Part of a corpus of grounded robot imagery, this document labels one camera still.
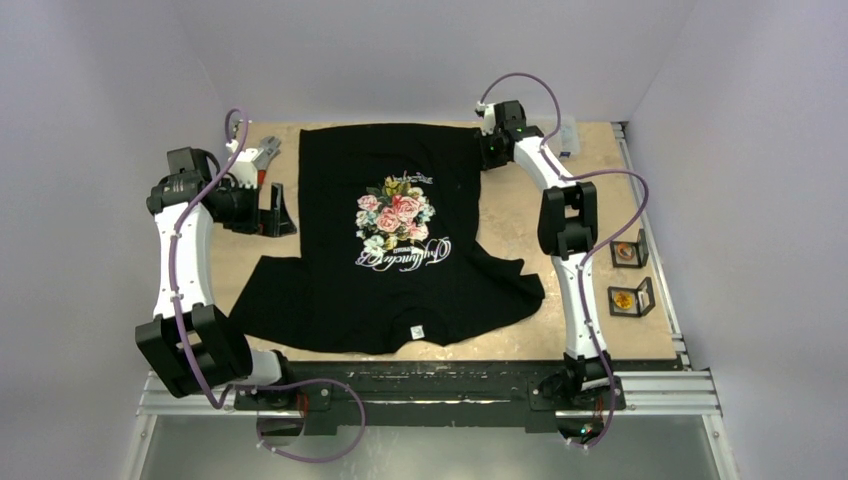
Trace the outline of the black floral print t-shirt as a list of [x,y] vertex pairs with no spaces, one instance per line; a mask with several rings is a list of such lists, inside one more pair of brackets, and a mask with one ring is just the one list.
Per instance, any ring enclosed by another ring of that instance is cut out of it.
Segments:
[[478,243],[481,164],[472,128],[302,131],[300,253],[261,257],[231,318],[247,335],[302,350],[381,355],[535,314],[539,277]]

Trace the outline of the orange yellow round brooch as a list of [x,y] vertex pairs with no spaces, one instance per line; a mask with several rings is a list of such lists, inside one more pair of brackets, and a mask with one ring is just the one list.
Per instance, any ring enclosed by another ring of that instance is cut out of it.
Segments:
[[635,304],[634,295],[629,291],[617,291],[612,299],[616,308],[622,311],[632,309]]

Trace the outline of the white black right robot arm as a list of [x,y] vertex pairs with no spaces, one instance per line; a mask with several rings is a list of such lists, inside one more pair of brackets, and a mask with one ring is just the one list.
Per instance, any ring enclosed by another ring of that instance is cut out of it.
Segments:
[[514,162],[541,192],[537,240],[557,276],[566,347],[563,370],[537,390],[584,407],[613,383],[592,283],[592,251],[599,234],[597,189],[575,180],[554,158],[543,132],[527,123],[519,101],[479,102],[475,113],[482,120],[477,138],[483,168]]

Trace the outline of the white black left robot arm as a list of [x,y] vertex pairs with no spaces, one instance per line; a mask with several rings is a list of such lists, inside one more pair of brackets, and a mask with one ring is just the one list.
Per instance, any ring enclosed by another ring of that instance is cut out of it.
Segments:
[[135,329],[135,342],[167,390],[176,398],[205,387],[230,384],[259,387],[272,408],[297,399],[298,382],[287,375],[279,351],[258,351],[216,305],[210,244],[214,224],[234,233],[278,238],[293,234],[283,187],[270,187],[271,206],[259,206],[276,137],[238,154],[230,168],[206,150],[185,147],[168,152],[169,173],[146,199],[161,248],[160,285],[150,322]]

